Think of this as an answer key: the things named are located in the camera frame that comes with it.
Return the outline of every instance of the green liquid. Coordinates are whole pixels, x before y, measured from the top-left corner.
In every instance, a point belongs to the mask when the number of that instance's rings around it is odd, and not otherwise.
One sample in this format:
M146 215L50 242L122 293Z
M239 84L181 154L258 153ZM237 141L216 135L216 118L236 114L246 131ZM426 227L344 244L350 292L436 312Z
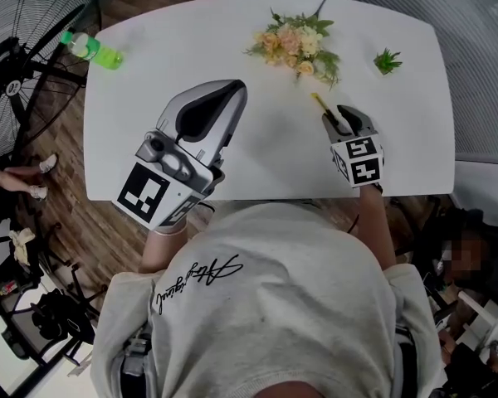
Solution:
M100 49L92 60L108 70L117 70L120 68L120 65L122 65L124 55L121 51L113 50L110 47L100 46Z

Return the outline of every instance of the gray corrugated panel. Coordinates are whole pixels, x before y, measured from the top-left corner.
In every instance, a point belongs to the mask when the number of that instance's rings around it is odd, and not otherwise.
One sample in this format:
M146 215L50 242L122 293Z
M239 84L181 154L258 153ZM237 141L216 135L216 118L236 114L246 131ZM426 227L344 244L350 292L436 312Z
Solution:
M359 1L433 25L452 95L456 152L498 160L498 0Z

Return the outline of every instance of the bouquet of flowers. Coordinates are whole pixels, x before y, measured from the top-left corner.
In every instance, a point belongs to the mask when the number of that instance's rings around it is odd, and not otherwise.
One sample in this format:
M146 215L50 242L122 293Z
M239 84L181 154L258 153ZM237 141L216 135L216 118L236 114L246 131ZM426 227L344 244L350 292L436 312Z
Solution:
M301 75L313 75L330 85L338 83L339 56L325 50L321 41L329 33L326 28L334 21L320 21L317 14L306 17L280 16L271 10L273 23L265 32L254 35L256 44L247 49L248 55L262 56L269 65L288 65Z

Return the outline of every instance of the plastic bottle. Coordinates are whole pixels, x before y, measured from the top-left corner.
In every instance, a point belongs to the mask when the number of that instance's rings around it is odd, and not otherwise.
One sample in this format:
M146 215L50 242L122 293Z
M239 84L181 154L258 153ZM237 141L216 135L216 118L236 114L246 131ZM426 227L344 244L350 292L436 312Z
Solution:
M102 46L98 40L84 32L76 32L75 34L70 31L64 32L61 37L61 43L68 46L72 55L76 55L87 61L94 61L109 70L120 68L124 59L120 51Z

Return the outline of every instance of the white sneaker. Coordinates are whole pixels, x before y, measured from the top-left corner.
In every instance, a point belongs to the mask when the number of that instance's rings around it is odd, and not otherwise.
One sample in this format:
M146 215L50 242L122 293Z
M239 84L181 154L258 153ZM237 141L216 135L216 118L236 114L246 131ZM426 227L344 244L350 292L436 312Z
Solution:
M39 163L39 168L43 174L50 172L57 165L57 155L54 153L46 161Z
M38 201L45 201L48 197L48 187L30 186L29 193L33 199L37 199Z

